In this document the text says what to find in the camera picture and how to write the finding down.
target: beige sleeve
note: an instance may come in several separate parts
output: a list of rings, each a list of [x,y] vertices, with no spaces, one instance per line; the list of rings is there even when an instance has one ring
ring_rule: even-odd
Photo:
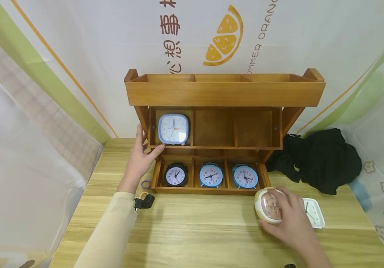
[[[135,224],[135,195],[116,192],[77,259],[77,268],[119,268]]]

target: wooden desk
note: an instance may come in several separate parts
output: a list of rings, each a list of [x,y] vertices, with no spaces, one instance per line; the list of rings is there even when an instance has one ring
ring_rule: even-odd
[[[122,178],[132,145],[133,139],[107,142],[50,267],[74,266]],[[270,179],[273,186],[318,200],[326,228],[316,233],[335,267],[384,267],[384,245],[347,185],[333,197],[278,172]],[[139,211],[123,267],[281,268],[287,263],[303,267],[296,253],[258,226],[253,197],[157,194],[151,209]]]

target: checkered pattern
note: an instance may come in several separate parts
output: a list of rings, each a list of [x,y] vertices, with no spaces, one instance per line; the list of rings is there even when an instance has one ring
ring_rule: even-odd
[[[90,178],[102,145],[50,98],[2,48],[0,84],[59,154]]]

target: clock face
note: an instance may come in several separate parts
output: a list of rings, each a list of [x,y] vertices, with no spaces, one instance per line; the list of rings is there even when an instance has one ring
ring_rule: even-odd
[[[214,165],[206,165],[201,168],[201,182],[209,187],[216,187],[221,183],[223,174],[221,169]]]
[[[166,143],[183,143],[187,140],[188,122],[181,116],[165,116],[159,122],[159,139]]]
[[[277,199],[271,195],[269,192],[266,192],[260,198],[260,204],[262,205],[262,210],[268,218],[273,220],[281,220],[283,217],[283,212],[278,204]]]
[[[320,207],[317,204],[317,201],[310,198],[303,198],[305,206],[305,214],[307,214],[308,219],[311,222],[312,226],[324,226],[324,219],[321,213]]]
[[[240,166],[234,171],[234,180],[243,188],[254,188],[257,184],[257,173],[248,166]]]
[[[173,186],[179,186],[183,183],[185,178],[186,173],[180,167],[172,167],[168,169],[165,176],[166,181]]]

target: green stripe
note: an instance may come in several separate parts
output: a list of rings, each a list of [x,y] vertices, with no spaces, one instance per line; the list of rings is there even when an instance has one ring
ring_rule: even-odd
[[[44,62],[1,5],[0,47],[93,138],[101,144],[111,139],[99,122]]]
[[[339,105],[338,108],[336,108],[333,112],[331,112],[328,116],[326,116],[324,119],[322,119],[318,124],[311,127],[305,136],[307,136],[310,133],[316,132],[318,130],[324,130],[327,129],[329,126],[335,124],[339,121],[341,116],[348,112],[347,109],[354,104],[355,98],[359,93],[366,93],[362,94],[361,98],[366,98],[363,101],[368,101],[369,103],[364,107],[360,107],[361,111],[355,111],[355,113],[361,113],[364,114],[368,112],[370,109],[372,109],[373,106],[375,106],[379,99],[384,95],[384,75],[382,73],[376,72],[378,68],[384,63],[384,53],[379,57],[375,65],[373,66],[372,70],[367,74],[367,76],[363,79],[363,81],[358,85],[356,90],[346,99],[346,101],[343,102],[343,104]]]

